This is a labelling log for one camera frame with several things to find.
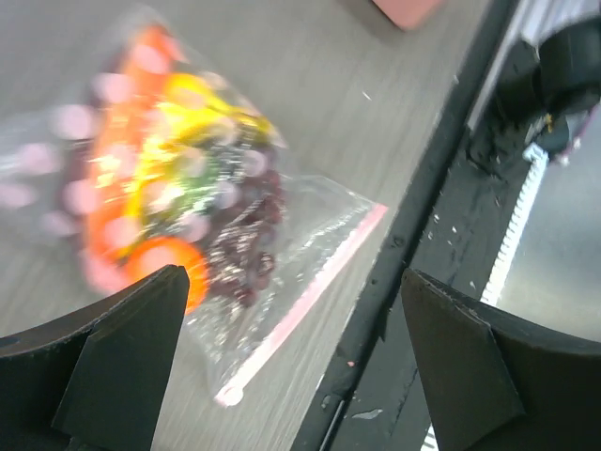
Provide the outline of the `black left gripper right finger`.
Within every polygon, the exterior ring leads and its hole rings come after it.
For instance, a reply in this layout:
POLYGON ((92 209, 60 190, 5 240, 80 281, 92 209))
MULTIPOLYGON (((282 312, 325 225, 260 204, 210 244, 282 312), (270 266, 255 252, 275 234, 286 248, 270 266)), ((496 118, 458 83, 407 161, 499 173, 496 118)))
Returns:
POLYGON ((599 449, 599 343, 413 269, 401 297, 439 449, 599 449))

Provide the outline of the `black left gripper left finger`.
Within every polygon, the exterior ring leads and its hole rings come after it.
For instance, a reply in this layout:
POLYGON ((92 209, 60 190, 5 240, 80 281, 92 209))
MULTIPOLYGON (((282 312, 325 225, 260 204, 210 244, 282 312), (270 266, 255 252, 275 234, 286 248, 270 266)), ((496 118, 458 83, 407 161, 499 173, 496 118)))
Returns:
POLYGON ((183 267, 167 265, 2 337, 2 449, 150 449, 189 286, 183 267))

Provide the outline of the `dark red grape bunch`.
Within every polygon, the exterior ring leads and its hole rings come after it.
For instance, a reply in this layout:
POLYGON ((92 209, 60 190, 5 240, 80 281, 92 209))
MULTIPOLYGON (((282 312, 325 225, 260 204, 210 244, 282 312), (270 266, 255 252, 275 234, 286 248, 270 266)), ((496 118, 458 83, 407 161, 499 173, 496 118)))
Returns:
POLYGON ((285 209, 278 156, 279 149, 269 144, 218 154, 223 172, 201 249, 209 292, 243 307, 256 303, 275 269, 272 246, 285 209))

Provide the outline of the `clear pink-dotted zip bag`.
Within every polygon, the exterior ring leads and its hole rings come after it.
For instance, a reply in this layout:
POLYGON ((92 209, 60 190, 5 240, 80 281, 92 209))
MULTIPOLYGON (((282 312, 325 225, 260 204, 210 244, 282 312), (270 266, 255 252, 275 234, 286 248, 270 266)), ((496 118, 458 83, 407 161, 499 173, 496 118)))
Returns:
POLYGON ((92 49, 56 104, 1 124, 2 297, 41 317, 181 266, 184 327, 224 406, 385 211, 303 168, 148 8, 92 49))

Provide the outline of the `orange carrot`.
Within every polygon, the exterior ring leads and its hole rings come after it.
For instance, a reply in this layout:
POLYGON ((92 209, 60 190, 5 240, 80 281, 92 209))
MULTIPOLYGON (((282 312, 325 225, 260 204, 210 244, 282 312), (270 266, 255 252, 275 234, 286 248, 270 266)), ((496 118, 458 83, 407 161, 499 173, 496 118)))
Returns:
POLYGON ((116 68, 94 79, 101 119, 86 174, 92 206, 85 215, 85 272, 89 281, 118 291, 129 281, 118 268, 123 252, 141 232, 125 213, 148 112, 178 57, 168 30, 151 23, 131 34, 116 68))

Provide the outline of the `yellow banana bunch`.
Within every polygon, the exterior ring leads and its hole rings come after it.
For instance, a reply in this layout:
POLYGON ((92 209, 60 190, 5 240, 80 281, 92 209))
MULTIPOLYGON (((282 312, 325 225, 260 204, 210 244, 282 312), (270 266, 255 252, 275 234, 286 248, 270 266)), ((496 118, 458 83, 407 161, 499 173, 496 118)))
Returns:
POLYGON ((148 112, 125 204, 126 215, 140 222, 139 237, 211 209, 220 177, 212 148, 267 143, 272 130, 250 107, 227 102, 208 79, 183 72, 166 75, 148 112))

